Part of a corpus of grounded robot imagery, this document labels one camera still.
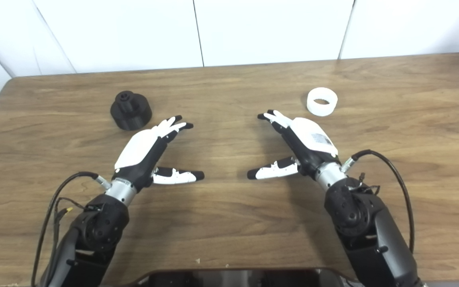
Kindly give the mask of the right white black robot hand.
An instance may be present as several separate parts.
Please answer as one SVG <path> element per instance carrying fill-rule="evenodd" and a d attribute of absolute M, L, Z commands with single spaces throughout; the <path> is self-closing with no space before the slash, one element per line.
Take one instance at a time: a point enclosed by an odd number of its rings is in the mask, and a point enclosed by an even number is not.
<path fill-rule="evenodd" d="M 324 165 L 334 163 L 341 167 L 338 150 L 323 129 L 307 118 L 294 119 L 277 110 L 268 110 L 257 115 L 260 120 L 270 122 L 279 133 L 293 155 L 277 160 L 269 165 L 247 172 L 250 180 L 285 177 L 301 174 L 315 178 Z"/>

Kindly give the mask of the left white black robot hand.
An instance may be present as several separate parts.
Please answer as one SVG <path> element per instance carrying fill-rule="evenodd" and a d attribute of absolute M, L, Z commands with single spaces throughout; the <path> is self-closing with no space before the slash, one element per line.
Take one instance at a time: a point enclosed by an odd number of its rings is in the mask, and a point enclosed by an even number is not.
<path fill-rule="evenodd" d="M 140 192 L 151 184 L 183 184 L 204 180 L 202 171 L 188 171 L 158 167 L 157 163 L 168 144 L 184 129 L 193 128 L 189 122 L 180 122 L 181 116 L 161 121 L 131 137 L 117 159 L 113 180 L 129 181 Z"/>

